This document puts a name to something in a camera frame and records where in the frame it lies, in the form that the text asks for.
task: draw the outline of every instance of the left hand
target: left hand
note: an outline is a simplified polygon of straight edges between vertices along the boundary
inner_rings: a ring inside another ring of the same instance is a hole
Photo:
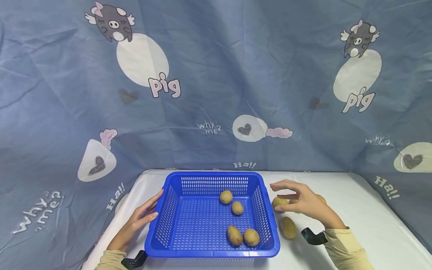
[[[150,200],[146,201],[143,205],[136,208],[132,216],[126,224],[118,231],[116,236],[108,245],[107,250],[119,250],[126,252],[126,249],[137,232],[147,223],[153,221],[158,213],[154,212],[158,199],[162,196],[163,190],[153,196]]]

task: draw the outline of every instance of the dark heart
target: dark heart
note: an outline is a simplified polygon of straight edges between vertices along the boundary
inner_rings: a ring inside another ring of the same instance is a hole
[[[121,101],[124,104],[132,103],[138,99],[138,93],[137,92],[128,93],[126,90],[120,89],[120,90],[118,90],[118,94],[120,96]]]
[[[320,103],[320,99],[317,97],[311,98],[309,101],[309,109],[321,110],[328,107],[328,103]]]
[[[103,158],[101,158],[100,156],[97,156],[95,158],[95,164],[96,166],[94,166],[90,171],[89,171],[89,175],[93,175],[95,173],[101,172],[103,171],[103,169],[105,169],[105,161]]]
[[[416,155],[414,158],[411,155],[403,156],[403,163],[409,170],[417,167],[422,161],[423,155]]]
[[[249,124],[245,124],[245,127],[239,127],[237,129],[241,134],[249,136],[249,134],[251,133],[252,127]]]

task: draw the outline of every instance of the black wrist strap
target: black wrist strap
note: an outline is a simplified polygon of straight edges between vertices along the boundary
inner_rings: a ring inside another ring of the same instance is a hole
[[[124,258],[121,264],[127,269],[133,269],[143,266],[147,259],[147,253],[144,250],[140,250],[135,259]]]
[[[302,236],[309,244],[314,246],[323,245],[328,242],[324,232],[320,232],[316,235],[309,227],[302,230]]]

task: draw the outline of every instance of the beige sleeve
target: beige sleeve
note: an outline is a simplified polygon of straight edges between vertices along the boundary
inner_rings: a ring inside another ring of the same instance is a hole
[[[374,270],[366,251],[357,241],[349,227],[326,229],[328,242],[324,244],[328,255],[339,270]]]
[[[105,250],[99,264],[95,270],[127,270],[121,264],[121,260],[126,257],[126,253],[118,250]]]

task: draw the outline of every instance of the hand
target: hand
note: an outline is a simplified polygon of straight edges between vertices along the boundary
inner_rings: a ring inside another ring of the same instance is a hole
[[[107,250],[120,250],[126,252],[126,249],[136,233],[147,223],[153,221],[158,213],[154,212],[158,199],[162,196],[163,190],[146,201],[143,205],[136,208],[126,224],[118,231],[116,236],[108,245]]]
[[[296,194],[278,195],[279,198],[299,200],[294,204],[279,205],[276,211],[301,213],[318,220],[327,229],[346,229],[340,217],[305,184],[282,180],[270,184],[273,191],[290,189]]]

